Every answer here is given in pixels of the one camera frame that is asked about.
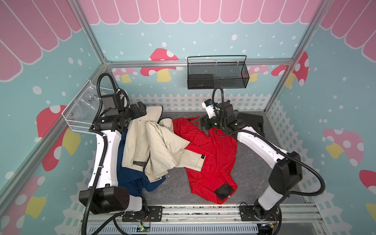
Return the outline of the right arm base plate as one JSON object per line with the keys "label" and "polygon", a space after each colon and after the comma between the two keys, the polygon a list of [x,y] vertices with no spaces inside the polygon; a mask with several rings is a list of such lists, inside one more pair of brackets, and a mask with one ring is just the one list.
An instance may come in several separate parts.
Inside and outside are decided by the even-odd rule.
{"label": "right arm base plate", "polygon": [[269,221],[277,222],[281,212],[276,207],[265,211],[262,207],[253,205],[239,205],[240,217],[242,221]]}

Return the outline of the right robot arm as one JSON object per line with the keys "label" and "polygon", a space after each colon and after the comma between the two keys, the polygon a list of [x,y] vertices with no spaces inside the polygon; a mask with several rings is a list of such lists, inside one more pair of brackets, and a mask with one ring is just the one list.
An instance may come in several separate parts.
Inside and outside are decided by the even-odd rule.
{"label": "right robot arm", "polygon": [[[263,131],[263,116],[237,113],[229,101],[215,103],[208,99],[202,103],[206,115],[194,125],[199,130],[212,128],[221,130],[258,154],[272,169],[268,187],[255,201],[252,211],[255,219],[266,220],[290,195],[318,196],[325,190],[325,181],[312,167],[301,161],[297,152],[287,152],[268,141]],[[314,192],[304,193],[293,188],[302,181],[303,169],[311,172],[319,181],[320,187]]]}

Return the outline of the beige jacket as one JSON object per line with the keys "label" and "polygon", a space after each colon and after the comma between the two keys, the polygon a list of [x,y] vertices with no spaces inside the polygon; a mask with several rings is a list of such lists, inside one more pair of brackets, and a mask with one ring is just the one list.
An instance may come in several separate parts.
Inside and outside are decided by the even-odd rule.
{"label": "beige jacket", "polygon": [[169,169],[186,167],[201,171],[205,156],[187,149],[190,142],[174,133],[173,121],[161,118],[163,107],[146,108],[146,115],[130,121],[122,167],[143,172],[154,183]]}

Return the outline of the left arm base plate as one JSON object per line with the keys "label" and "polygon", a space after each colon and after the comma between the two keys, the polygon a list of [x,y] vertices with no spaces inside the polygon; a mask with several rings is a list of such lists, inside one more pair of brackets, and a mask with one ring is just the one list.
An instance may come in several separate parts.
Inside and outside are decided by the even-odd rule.
{"label": "left arm base plate", "polygon": [[161,222],[163,214],[162,206],[148,206],[148,209],[143,209],[137,212],[127,212],[122,217],[122,222]]}

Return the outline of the red jacket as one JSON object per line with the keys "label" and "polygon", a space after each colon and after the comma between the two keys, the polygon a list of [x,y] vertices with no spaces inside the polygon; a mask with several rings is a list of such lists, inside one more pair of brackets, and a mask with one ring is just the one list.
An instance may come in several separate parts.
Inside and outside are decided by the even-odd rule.
{"label": "red jacket", "polygon": [[231,177],[238,144],[233,137],[216,128],[206,132],[199,130],[195,126],[198,119],[181,117],[172,121],[174,133],[191,142],[187,149],[198,153],[203,161],[200,172],[186,169],[191,192],[207,201],[223,204],[238,189]]}

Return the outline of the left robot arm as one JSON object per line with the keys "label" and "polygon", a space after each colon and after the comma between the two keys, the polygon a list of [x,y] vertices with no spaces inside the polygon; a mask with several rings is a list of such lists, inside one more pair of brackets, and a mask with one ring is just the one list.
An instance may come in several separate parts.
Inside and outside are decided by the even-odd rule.
{"label": "left robot arm", "polygon": [[117,217],[131,217],[143,222],[149,217],[145,200],[132,196],[127,188],[118,184],[118,149],[125,126],[129,121],[146,115],[143,104],[130,105],[123,90],[108,95],[99,95],[99,109],[89,132],[97,138],[97,155],[93,175],[87,190],[79,192],[79,201],[85,206],[81,234],[88,233],[89,214],[114,212],[98,229],[97,235]]}

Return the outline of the blue jacket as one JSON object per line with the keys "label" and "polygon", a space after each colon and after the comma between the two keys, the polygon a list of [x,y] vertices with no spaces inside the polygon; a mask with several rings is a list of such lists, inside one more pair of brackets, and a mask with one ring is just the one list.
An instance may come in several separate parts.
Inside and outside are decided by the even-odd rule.
{"label": "blue jacket", "polygon": [[126,135],[127,128],[124,127],[117,154],[118,186],[121,188],[127,188],[129,194],[132,196],[142,197],[143,189],[145,189],[148,192],[154,191],[159,185],[161,185],[165,181],[165,176],[163,176],[160,180],[151,183],[143,172],[121,166],[123,151],[126,142]]}

